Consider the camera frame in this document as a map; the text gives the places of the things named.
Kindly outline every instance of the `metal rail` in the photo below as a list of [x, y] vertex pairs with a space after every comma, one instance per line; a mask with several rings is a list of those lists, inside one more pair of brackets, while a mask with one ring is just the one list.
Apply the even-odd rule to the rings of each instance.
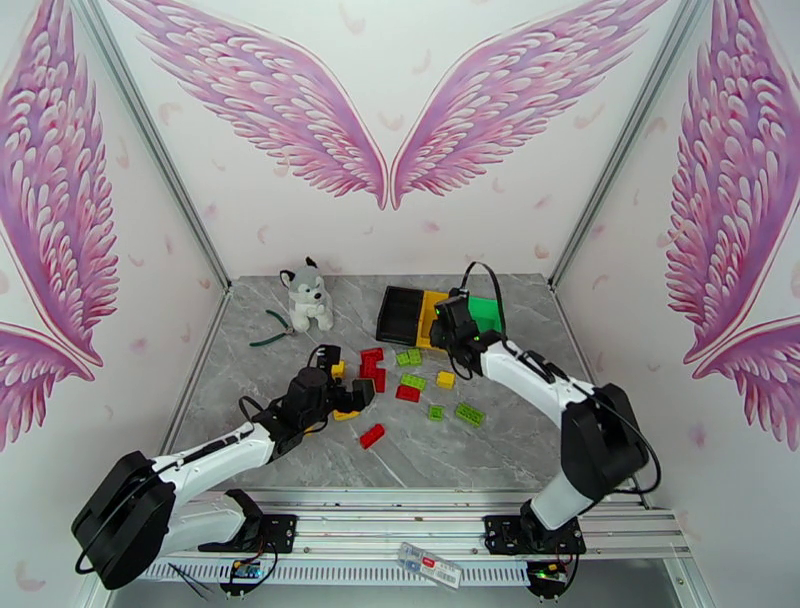
[[[418, 545], [465, 568], [465, 585], [527, 584], [527, 559], [490, 555], [483, 516], [514, 514], [530, 494], [461, 490], [270, 490], [249, 492], [265, 513], [298, 516], [294, 551], [281, 555], [272, 583], [409, 584], [428, 582], [395, 565], [402, 542]], [[213, 498], [209, 493], [204, 499]], [[644, 509], [635, 497], [606, 500], [580, 517], [582, 559], [691, 557], [672, 511]], [[170, 563], [202, 582], [226, 582], [234, 557], [186, 551], [156, 560], [140, 577], [181, 581]], [[267, 563], [268, 555], [263, 558]]]

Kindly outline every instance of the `black motor joint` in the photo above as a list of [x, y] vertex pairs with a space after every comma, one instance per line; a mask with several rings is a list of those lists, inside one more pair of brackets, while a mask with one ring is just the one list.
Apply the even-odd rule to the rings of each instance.
[[263, 412], [253, 417], [262, 424], [275, 442], [272, 459], [283, 456], [297, 447], [306, 432], [316, 424], [325, 422], [334, 411], [360, 412], [375, 396], [372, 380], [353, 380], [352, 390], [331, 375], [331, 368], [339, 363], [341, 348], [325, 344], [312, 354], [313, 366], [301, 369], [292, 378], [286, 394], [270, 403]]

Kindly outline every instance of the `pink feather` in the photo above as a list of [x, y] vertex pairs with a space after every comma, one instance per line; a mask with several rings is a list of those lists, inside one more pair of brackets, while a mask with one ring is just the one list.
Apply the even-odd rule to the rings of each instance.
[[695, 370], [695, 378], [719, 372], [744, 395], [747, 422], [758, 417], [789, 449], [800, 445], [800, 315], [762, 323], [728, 340]]
[[392, 206], [412, 190], [443, 196], [547, 128], [623, 61], [665, 0], [592, 0], [467, 51], [392, 163]]
[[109, 0], [140, 25], [156, 63], [214, 114], [310, 185], [365, 190], [383, 209], [383, 156], [335, 76], [285, 38], [172, 0]]
[[0, 323], [0, 451], [36, 420], [44, 422], [53, 384], [67, 376], [93, 380], [78, 358], [44, 334]]
[[666, 277], [690, 363], [741, 325], [800, 202], [800, 108], [749, 0], [714, 2], [682, 126]]
[[63, 0], [40, 5], [0, 107], [0, 233], [47, 327], [102, 365], [91, 341], [117, 291], [111, 184]]

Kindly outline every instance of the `green-handled pliers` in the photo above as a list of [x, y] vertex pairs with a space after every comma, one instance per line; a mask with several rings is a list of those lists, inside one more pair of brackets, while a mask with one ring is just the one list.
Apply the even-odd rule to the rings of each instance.
[[276, 319], [278, 319], [278, 322], [281, 325], [283, 325], [283, 331], [279, 334], [275, 334], [271, 338], [267, 338], [266, 340], [259, 340], [258, 342], [250, 342], [250, 346], [266, 346], [267, 344], [272, 344], [273, 342], [277, 342], [281, 338], [284, 338], [294, 333], [294, 327], [289, 325], [286, 322], [286, 320], [282, 316], [280, 316], [277, 312], [275, 312], [274, 310], [267, 309], [266, 313], [271, 317], [275, 317]]

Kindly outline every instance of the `plush dog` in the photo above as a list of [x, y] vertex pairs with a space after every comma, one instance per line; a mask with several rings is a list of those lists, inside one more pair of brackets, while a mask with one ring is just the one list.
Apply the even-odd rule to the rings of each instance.
[[322, 331], [333, 328], [333, 302], [314, 260], [306, 258], [306, 265], [297, 272], [281, 270], [281, 283], [294, 302], [289, 316], [297, 331], [308, 331], [311, 319], [317, 320]]

